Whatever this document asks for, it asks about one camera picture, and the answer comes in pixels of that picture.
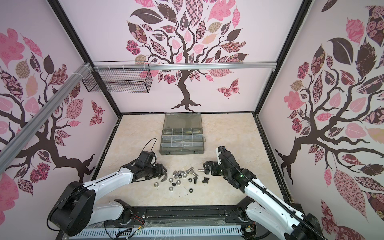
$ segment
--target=butterfly decal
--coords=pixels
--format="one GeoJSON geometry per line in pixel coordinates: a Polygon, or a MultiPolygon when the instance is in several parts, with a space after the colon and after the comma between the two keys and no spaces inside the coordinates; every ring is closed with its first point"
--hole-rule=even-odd
{"type": "Polygon", "coordinates": [[[224,93],[224,96],[226,96],[228,99],[229,97],[235,93],[239,93],[239,88],[237,85],[239,85],[239,79],[236,79],[232,82],[230,88],[218,88],[217,90],[221,93],[224,93]]]}
{"type": "Polygon", "coordinates": [[[103,123],[103,118],[100,116],[103,114],[105,110],[103,110],[101,107],[98,107],[97,104],[92,100],[92,108],[95,112],[95,115],[91,118],[91,121],[89,122],[89,126],[103,123]]]}

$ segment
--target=black frame edge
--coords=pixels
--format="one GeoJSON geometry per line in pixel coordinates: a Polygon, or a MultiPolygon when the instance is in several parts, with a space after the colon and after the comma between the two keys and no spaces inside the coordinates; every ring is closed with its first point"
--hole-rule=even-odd
{"type": "Polygon", "coordinates": [[[273,173],[275,174],[276,181],[279,184],[281,194],[283,195],[284,202],[287,204],[292,203],[292,196],[288,190],[288,187],[285,183],[284,177],[281,174],[281,171],[279,169],[279,165],[277,163],[277,160],[275,158],[275,155],[273,154],[273,150],[271,148],[271,145],[269,144],[269,141],[266,137],[266,134],[264,132],[263,126],[260,122],[259,116],[256,113],[253,113],[253,118],[255,119],[257,129],[259,130],[260,137],[262,138],[265,151],[268,155],[269,162],[271,163],[273,173]]]}
{"type": "MultiPolygon", "coordinates": [[[[78,53],[80,54],[81,58],[84,62],[89,63],[91,67],[94,67],[94,64],[88,55],[83,43],[81,42],[79,36],[77,35],[75,29],[73,28],[70,20],[68,19],[67,15],[65,14],[63,8],[61,7],[58,0],[47,0],[49,5],[51,6],[53,12],[56,14],[58,20],[60,21],[61,25],[63,26],[64,30],[67,32],[69,38],[71,39],[73,45],[77,49],[78,53]]],[[[94,78],[96,79],[96,82],[100,86],[100,89],[102,90],[105,98],[109,102],[111,108],[116,113],[116,116],[120,116],[121,112],[113,99],[112,95],[107,91],[107,87],[105,86],[104,82],[102,80],[97,81],[98,79],[101,79],[98,72],[92,72],[92,75],[94,75],[94,78]]]]}
{"type": "Polygon", "coordinates": [[[104,159],[105,159],[105,157],[107,156],[109,147],[111,146],[112,141],[113,141],[113,138],[115,137],[115,134],[116,134],[116,132],[117,132],[117,130],[118,130],[118,128],[119,128],[119,125],[120,125],[120,122],[121,122],[121,120],[122,120],[122,117],[123,117],[123,115],[120,115],[119,118],[118,118],[118,120],[116,121],[115,127],[113,128],[112,133],[111,133],[111,135],[109,136],[107,145],[105,146],[104,151],[103,151],[103,153],[102,153],[102,155],[101,155],[101,157],[100,157],[100,160],[99,160],[99,162],[97,163],[97,166],[96,166],[96,168],[95,168],[95,170],[94,170],[94,172],[93,172],[91,181],[96,180],[97,175],[99,174],[99,171],[100,171],[100,169],[101,169],[101,165],[103,164],[104,159]]]}
{"type": "Polygon", "coordinates": [[[275,70],[272,72],[272,74],[269,76],[269,79],[265,85],[265,88],[263,90],[263,93],[260,97],[260,100],[256,106],[255,113],[259,114],[266,98],[268,97],[269,91],[272,88],[273,83],[275,82],[275,79],[277,77],[277,74],[279,73],[281,67],[283,66],[284,60],[291,49],[292,43],[295,40],[295,37],[297,35],[297,32],[299,31],[305,16],[307,15],[307,12],[311,6],[312,0],[303,0],[301,3],[301,6],[299,8],[299,11],[297,12],[297,15],[295,17],[295,20],[293,21],[292,27],[288,33],[288,36],[284,42],[284,45],[281,49],[281,52],[279,54],[279,57],[277,58],[277,65],[275,70]]]}

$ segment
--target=metal bolt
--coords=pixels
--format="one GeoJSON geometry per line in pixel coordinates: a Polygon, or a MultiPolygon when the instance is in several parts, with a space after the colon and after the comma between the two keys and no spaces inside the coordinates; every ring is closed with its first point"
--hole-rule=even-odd
{"type": "Polygon", "coordinates": [[[195,176],[195,177],[199,177],[196,173],[195,173],[195,171],[191,171],[191,173],[195,176]]]}
{"type": "Polygon", "coordinates": [[[185,172],[188,174],[188,173],[189,173],[190,171],[192,171],[192,170],[193,170],[193,167],[187,169],[185,172]]]}

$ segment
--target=aluminum rail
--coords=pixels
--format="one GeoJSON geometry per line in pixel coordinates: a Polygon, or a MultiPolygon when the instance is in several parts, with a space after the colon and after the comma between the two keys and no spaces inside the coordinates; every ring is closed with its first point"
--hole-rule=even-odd
{"type": "MultiPolygon", "coordinates": [[[[276,62],[242,62],[242,63],[176,63],[176,64],[150,64],[150,70],[189,70],[189,69],[234,69],[234,68],[275,68],[276,62]]],[[[98,69],[128,69],[128,68],[147,68],[148,65],[109,65],[109,62],[100,62],[95,65],[94,70],[98,69]]]]}
{"type": "Polygon", "coordinates": [[[89,63],[81,65],[63,86],[53,95],[39,112],[23,127],[23,129],[1,151],[0,174],[5,171],[17,154],[23,149],[29,140],[40,129],[44,122],[51,116],[55,109],[65,99],[70,91],[82,80],[82,76],[89,73],[89,63]]]}

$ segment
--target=wall mural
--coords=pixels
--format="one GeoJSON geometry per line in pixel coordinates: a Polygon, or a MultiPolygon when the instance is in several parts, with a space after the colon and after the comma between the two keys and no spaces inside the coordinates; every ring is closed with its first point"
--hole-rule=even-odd
{"type": "MultiPolygon", "coordinates": [[[[315,164],[324,160],[325,184],[329,186],[333,179],[343,199],[368,221],[364,197],[367,197],[378,217],[384,220],[384,195],[380,193],[384,191],[384,187],[374,179],[374,176],[382,174],[384,166],[371,164],[369,159],[357,159],[353,154],[368,152],[384,157],[382,150],[370,149],[367,145],[364,147],[364,144],[372,141],[384,144],[384,129],[377,127],[384,123],[384,107],[371,109],[374,101],[384,101],[384,89],[381,89],[384,74],[366,77],[377,63],[375,69],[384,66],[384,7],[367,6],[366,9],[369,14],[366,28],[359,19],[347,19],[346,32],[349,40],[341,37],[330,39],[333,54],[326,53],[321,45],[310,64],[304,62],[299,66],[298,80],[290,85],[292,91],[284,97],[284,102],[293,110],[288,119],[293,122],[292,130],[296,137],[289,155],[275,150],[283,160],[283,173],[286,169],[293,184],[291,165],[302,146],[310,144],[308,154],[314,155],[315,164]],[[354,52],[353,44],[360,45],[357,52],[354,52]],[[381,58],[377,58],[375,47],[382,54],[381,58]],[[358,75],[343,68],[332,68],[334,61],[354,67],[358,75]],[[324,84],[331,87],[326,97],[323,95],[324,84]],[[354,113],[354,117],[345,118],[342,116],[345,112],[354,113]],[[363,121],[372,126],[363,128],[363,121]],[[349,144],[350,147],[336,149],[335,146],[340,143],[349,144]],[[332,160],[335,168],[329,164],[332,160]],[[348,172],[341,171],[338,166],[347,168],[348,172]],[[366,176],[353,175],[360,172],[366,176]]],[[[352,229],[337,226],[329,208],[324,202],[322,205],[323,213],[324,207],[329,212],[322,219],[323,227],[328,233],[336,232],[336,239],[364,239],[352,229]]]]}
{"type": "MultiPolygon", "coordinates": [[[[7,121],[0,121],[0,134],[11,136],[9,139],[0,137],[0,142],[5,145],[47,103],[48,93],[52,91],[52,94],[55,94],[57,92],[55,86],[64,84],[68,79],[65,64],[55,70],[49,54],[44,58],[40,48],[32,40],[26,37],[23,37],[23,40],[30,49],[27,51],[30,53],[28,56],[21,54],[24,52],[25,45],[18,42],[18,33],[14,29],[7,29],[7,35],[0,33],[0,58],[5,64],[5,67],[0,66],[0,77],[5,86],[4,90],[8,92],[0,93],[0,116],[8,119],[7,121]],[[8,63],[13,60],[21,61],[14,70],[7,69],[8,63]],[[12,71],[16,73],[17,77],[11,74],[12,71]]],[[[83,109],[84,99],[76,98],[80,90],[81,85],[77,84],[36,133],[38,142],[31,144],[31,140],[20,151],[16,159],[23,159],[23,162],[7,167],[6,170],[18,168],[13,180],[6,172],[2,174],[0,181],[0,225],[5,220],[3,211],[14,207],[15,202],[13,200],[18,199],[18,190],[33,195],[33,185],[46,180],[52,169],[75,168],[80,182],[83,181],[85,174],[90,175],[92,173],[94,167],[88,169],[88,166],[93,160],[94,154],[85,161],[67,158],[59,154],[59,148],[65,147],[64,139],[71,137],[65,129],[81,124],[76,120],[83,109]]],[[[92,117],[91,125],[94,118],[100,124],[102,121],[100,115],[103,114],[104,110],[93,101],[92,107],[95,116],[92,117]]]]}
{"type": "MultiPolygon", "coordinates": [[[[127,21],[129,31],[136,41],[128,40],[126,49],[137,55],[136,64],[142,64],[140,61],[148,61],[150,64],[242,62],[248,55],[238,53],[246,42],[235,42],[242,30],[235,29],[240,21],[235,0],[135,1],[146,7],[133,11],[132,20],[127,21]],[[184,2],[186,11],[182,12],[184,2]],[[206,11],[209,11],[209,17],[202,19],[206,11]],[[137,21],[133,16],[140,18],[145,24],[131,23],[130,21],[137,21]],[[230,20],[224,21],[224,18],[230,16],[230,20]],[[206,27],[205,23],[210,19],[217,21],[206,27]],[[164,26],[153,29],[151,25],[157,23],[163,23],[164,26]]],[[[172,109],[184,106],[192,112],[190,106],[201,105],[191,99],[185,81],[200,81],[200,78],[213,81],[213,77],[220,78],[229,73],[232,73],[229,69],[211,69],[208,73],[201,70],[151,71],[159,82],[164,80],[168,84],[175,83],[181,90],[184,98],[172,109]]],[[[217,90],[229,99],[232,94],[238,93],[238,84],[236,79],[229,88],[217,90]]]]}

